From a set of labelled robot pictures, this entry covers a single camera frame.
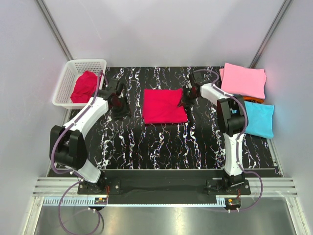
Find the crimson t shirt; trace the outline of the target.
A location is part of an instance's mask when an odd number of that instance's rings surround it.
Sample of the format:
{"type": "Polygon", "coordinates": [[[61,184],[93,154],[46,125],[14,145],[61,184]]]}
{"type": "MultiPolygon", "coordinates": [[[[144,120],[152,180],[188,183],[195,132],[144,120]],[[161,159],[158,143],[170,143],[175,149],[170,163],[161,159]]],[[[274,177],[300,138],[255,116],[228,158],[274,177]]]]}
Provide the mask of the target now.
{"type": "Polygon", "coordinates": [[[71,101],[73,103],[88,103],[96,90],[97,81],[98,76],[95,73],[85,71],[76,81],[70,96],[71,101]]]}
{"type": "Polygon", "coordinates": [[[151,90],[143,93],[142,116],[145,124],[177,124],[188,121],[184,107],[179,106],[182,89],[151,90]]]}

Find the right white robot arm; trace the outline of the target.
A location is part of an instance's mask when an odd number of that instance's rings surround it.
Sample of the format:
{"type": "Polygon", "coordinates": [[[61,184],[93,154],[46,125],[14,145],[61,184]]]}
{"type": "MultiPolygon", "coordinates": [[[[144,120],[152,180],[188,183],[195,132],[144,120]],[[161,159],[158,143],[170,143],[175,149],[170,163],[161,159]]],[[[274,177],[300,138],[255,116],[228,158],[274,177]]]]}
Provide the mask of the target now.
{"type": "Polygon", "coordinates": [[[230,94],[215,85],[220,76],[209,82],[201,74],[205,69],[197,70],[188,75],[189,85],[183,88],[178,106],[191,106],[198,97],[209,100],[217,107],[217,122],[224,135],[225,165],[223,177],[217,182],[214,190],[223,190],[233,194],[245,183],[245,173],[242,164],[242,145],[248,118],[242,95],[230,94]]]}

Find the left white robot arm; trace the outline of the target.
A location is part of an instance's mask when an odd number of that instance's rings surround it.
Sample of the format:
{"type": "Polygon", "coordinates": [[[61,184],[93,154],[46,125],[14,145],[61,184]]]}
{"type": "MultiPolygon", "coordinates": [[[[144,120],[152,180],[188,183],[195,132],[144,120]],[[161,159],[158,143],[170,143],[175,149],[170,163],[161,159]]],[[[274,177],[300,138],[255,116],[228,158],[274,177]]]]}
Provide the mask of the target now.
{"type": "Polygon", "coordinates": [[[85,107],[73,119],[51,129],[49,158],[55,173],[64,173],[55,168],[54,164],[57,163],[81,178],[92,192],[100,194],[107,188],[104,173],[88,159],[85,137],[107,112],[115,120],[131,115],[125,91],[123,82],[110,80],[104,89],[97,89],[92,94],[85,107]]]}

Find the folded pink t shirt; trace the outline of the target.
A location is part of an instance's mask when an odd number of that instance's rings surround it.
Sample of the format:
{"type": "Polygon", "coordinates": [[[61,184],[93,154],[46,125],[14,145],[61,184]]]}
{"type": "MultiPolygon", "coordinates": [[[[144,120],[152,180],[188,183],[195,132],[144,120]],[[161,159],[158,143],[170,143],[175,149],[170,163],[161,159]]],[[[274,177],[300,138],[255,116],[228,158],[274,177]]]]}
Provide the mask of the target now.
{"type": "Polygon", "coordinates": [[[249,69],[225,63],[219,69],[221,89],[230,94],[240,94],[259,99],[265,99],[266,73],[264,69],[249,69]]]}

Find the white plastic basket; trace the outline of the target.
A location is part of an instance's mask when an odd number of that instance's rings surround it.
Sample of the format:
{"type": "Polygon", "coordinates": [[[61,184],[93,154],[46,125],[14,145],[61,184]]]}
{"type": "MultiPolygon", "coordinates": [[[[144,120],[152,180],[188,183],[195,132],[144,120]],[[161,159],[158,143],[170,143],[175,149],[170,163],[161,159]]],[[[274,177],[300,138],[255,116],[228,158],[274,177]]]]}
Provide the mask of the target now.
{"type": "Polygon", "coordinates": [[[68,61],[59,77],[52,99],[53,105],[68,110],[82,109],[86,103],[73,103],[70,98],[77,79],[85,71],[93,72],[95,75],[97,75],[99,71],[105,72],[106,66],[107,61],[104,59],[76,59],[68,61]]]}

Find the black marble pattern mat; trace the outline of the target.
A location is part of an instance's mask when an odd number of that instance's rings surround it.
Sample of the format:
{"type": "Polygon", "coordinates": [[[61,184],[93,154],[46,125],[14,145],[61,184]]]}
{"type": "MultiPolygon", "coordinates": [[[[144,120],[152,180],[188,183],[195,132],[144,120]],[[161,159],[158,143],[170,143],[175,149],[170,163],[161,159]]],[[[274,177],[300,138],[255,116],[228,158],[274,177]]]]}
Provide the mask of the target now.
{"type": "Polygon", "coordinates": [[[187,109],[184,124],[146,125],[145,89],[176,90],[187,84],[194,67],[108,67],[106,77],[126,85],[131,116],[112,120],[102,116],[85,142],[89,160],[99,169],[222,169],[224,137],[216,107],[198,98],[187,109]]]}

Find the folded orange t shirt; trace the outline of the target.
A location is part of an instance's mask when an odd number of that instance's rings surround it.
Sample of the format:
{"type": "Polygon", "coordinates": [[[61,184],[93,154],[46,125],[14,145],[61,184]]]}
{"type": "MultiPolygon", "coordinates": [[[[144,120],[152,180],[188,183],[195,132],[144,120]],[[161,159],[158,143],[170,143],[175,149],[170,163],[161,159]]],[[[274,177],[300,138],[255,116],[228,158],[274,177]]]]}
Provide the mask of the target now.
{"type": "Polygon", "coordinates": [[[251,96],[243,96],[243,98],[245,101],[248,101],[248,102],[260,103],[260,104],[264,103],[264,100],[260,98],[255,98],[251,96]]]}

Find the folded cyan t shirt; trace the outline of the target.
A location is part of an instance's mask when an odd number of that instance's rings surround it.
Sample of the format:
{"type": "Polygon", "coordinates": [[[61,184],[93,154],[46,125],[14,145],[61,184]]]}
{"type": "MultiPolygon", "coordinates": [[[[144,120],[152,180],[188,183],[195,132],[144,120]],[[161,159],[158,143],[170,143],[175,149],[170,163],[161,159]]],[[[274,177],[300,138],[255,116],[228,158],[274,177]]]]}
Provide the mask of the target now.
{"type": "Polygon", "coordinates": [[[248,118],[246,134],[262,137],[265,139],[272,139],[274,105],[245,101],[245,106],[248,118]]]}

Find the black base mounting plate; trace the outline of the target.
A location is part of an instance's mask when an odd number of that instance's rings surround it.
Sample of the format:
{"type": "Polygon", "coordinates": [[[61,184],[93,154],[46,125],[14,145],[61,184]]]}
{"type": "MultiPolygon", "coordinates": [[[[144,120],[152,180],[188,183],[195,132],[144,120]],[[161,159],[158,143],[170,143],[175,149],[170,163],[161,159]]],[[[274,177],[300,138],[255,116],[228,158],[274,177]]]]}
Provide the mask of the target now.
{"type": "Polygon", "coordinates": [[[233,187],[223,170],[105,170],[100,182],[83,182],[78,194],[108,193],[110,204],[179,205],[215,203],[216,196],[250,195],[248,181],[233,187]]]}

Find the aluminium frame rail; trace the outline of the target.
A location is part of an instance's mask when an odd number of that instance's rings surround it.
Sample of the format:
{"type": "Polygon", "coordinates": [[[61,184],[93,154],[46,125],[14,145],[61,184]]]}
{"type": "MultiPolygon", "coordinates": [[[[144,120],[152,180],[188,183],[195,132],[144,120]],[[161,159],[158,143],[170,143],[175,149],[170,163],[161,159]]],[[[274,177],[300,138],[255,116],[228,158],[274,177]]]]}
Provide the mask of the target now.
{"type": "MultiPolygon", "coordinates": [[[[200,192],[213,195],[227,195],[217,182],[205,178],[111,178],[106,180],[110,195],[121,195],[129,191],[148,192],[200,192]]],[[[33,195],[57,196],[61,195],[71,185],[77,183],[75,178],[39,178],[35,184],[33,195]]],[[[291,178],[249,178],[240,189],[241,196],[256,197],[260,192],[264,197],[297,197],[298,193],[291,178]]]]}

